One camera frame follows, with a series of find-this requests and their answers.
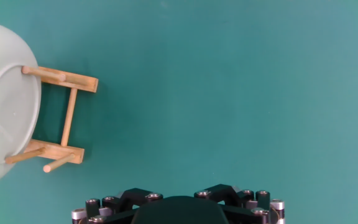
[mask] wooden rack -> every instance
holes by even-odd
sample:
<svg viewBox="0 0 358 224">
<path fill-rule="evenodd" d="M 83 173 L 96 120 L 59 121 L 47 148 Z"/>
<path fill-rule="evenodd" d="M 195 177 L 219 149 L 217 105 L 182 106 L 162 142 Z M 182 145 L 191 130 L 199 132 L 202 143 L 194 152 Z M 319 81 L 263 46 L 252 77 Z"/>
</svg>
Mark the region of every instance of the wooden rack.
<svg viewBox="0 0 358 224">
<path fill-rule="evenodd" d="M 67 162 L 72 162 L 75 164 L 82 163 L 85 150 L 82 148 L 67 146 L 68 137 L 70 135 L 71 122 L 73 120 L 75 100 L 78 90 L 96 93 L 99 80 L 93 77 L 87 77 L 84 75 L 63 72 L 44 67 L 32 68 L 23 66 L 22 73 L 26 75 L 40 76 L 41 81 L 45 83 L 71 88 L 70 99 L 68 100 L 66 121 L 63 129 L 62 141 L 60 144 L 32 139 L 30 140 L 30 143 L 25 149 L 24 153 L 5 158 L 5 163 L 13 164 L 15 162 L 33 158 L 35 156 L 54 159 L 55 161 L 44 166 L 45 172 L 50 172 Z"/>
</svg>

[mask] green tabletop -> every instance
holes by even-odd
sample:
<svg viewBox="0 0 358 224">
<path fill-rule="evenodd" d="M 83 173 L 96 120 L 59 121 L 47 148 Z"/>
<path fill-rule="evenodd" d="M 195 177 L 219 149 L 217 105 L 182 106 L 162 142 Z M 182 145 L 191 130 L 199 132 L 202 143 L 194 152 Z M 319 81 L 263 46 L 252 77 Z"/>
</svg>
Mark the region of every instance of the green tabletop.
<svg viewBox="0 0 358 224">
<path fill-rule="evenodd" d="M 0 223 L 71 223 L 89 198 L 215 184 L 268 190 L 287 223 L 358 223 L 358 1 L 0 1 L 40 66 L 79 91 L 80 165 L 20 162 Z M 59 142 L 70 90 L 42 86 L 33 138 Z"/>
</svg>

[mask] black cylinder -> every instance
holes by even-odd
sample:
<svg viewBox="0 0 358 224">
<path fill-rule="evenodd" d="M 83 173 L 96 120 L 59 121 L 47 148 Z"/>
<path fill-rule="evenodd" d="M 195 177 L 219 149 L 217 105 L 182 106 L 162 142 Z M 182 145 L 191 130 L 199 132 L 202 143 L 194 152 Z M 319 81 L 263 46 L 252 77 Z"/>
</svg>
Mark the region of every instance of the black cylinder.
<svg viewBox="0 0 358 224">
<path fill-rule="evenodd" d="M 270 210 L 270 193 L 265 190 L 259 190 L 255 194 L 258 207 L 264 210 Z"/>
<path fill-rule="evenodd" d="M 88 218 L 95 217 L 100 215 L 100 200 L 99 199 L 89 199 L 86 201 L 86 214 Z"/>
</svg>

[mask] white plate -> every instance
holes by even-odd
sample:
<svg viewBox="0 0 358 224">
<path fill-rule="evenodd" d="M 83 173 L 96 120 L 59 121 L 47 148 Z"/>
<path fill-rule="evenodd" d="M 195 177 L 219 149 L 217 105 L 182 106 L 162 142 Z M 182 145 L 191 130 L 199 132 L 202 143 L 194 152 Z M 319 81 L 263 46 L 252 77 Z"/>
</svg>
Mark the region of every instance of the white plate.
<svg viewBox="0 0 358 224">
<path fill-rule="evenodd" d="M 23 75 L 23 65 L 38 67 L 30 47 L 0 26 L 0 178 L 13 167 L 5 158 L 24 151 L 38 118 L 41 80 Z"/>
</svg>

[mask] silver cylinder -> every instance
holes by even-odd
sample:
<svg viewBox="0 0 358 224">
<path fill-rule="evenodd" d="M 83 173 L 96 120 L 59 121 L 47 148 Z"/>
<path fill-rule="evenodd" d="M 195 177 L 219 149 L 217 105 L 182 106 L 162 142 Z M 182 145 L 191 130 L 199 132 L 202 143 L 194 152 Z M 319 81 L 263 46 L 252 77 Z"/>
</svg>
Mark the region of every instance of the silver cylinder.
<svg viewBox="0 0 358 224">
<path fill-rule="evenodd" d="M 74 220 L 81 220 L 86 218 L 86 210 L 85 208 L 78 208 L 71 212 L 71 218 Z"/>
<path fill-rule="evenodd" d="M 112 215 L 112 210 L 108 207 L 99 208 L 99 213 L 102 216 L 108 217 Z"/>
<path fill-rule="evenodd" d="M 283 210 L 285 208 L 284 201 L 280 199 L 273 199 L 270 205 L 276 210 Z"/>
</svg>

